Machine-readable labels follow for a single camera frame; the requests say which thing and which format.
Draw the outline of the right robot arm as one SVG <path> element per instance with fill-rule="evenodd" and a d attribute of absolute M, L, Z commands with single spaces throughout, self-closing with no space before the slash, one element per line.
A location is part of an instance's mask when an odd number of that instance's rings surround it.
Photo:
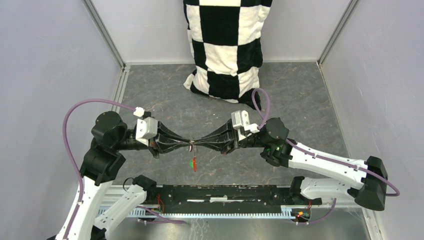
<path fill-rule="evenodd" d="M 345 158 L 310 148 L 288 138 L 289 129 L 278 117 L 259 127 L 235 118 L 214 132 L 194 140 L 195 146 L 206 147 L 221 154 L 241 148 L 262 148 L 260 156 L 274 167 L 306 170 L 323 179 L 295 177 L 289 199 L 295 204 L 320 198 L 351 199 L 357 205 L 374 210 L 385 209 L 388 173 L 383 161 Z"/>

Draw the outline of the red key tag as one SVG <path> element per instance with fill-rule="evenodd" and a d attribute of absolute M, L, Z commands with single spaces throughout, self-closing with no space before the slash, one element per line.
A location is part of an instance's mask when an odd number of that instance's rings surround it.
<path fill-rule="evenodd" d="M 193 169 L 194 172 L 196 172 L 197 171 L 197 165 L 196 165 L 196 157 L 195 156 L 192 158 L 192 161 L 193 161 L 193 164 L 194 164 L 194 168 L 192 168 L 192 169 Z"/>

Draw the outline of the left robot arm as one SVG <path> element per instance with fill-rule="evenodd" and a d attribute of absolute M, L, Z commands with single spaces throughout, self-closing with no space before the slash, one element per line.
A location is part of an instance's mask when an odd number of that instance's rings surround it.
<path fill-rule="evenodd" d="M 139 175 L 131 179 L 129 188 L 104 213 L 99 213 L 101 203 L 126 161 L 122 151 L 147 150 L 155 157 L 192 142 L 182 138 L 139 108 L 137 122 L 129 129 L 115 111 L 101 113 L 91 129 L 93 139 L 84 155 L 82 165 L 76 168 L 78 187 L 70 212 L 56 240 L 105 240 L 133 211 L 149 204 L 146 211 L 159 218 L 165 203 L 157 191 L 154 180 Z"/>

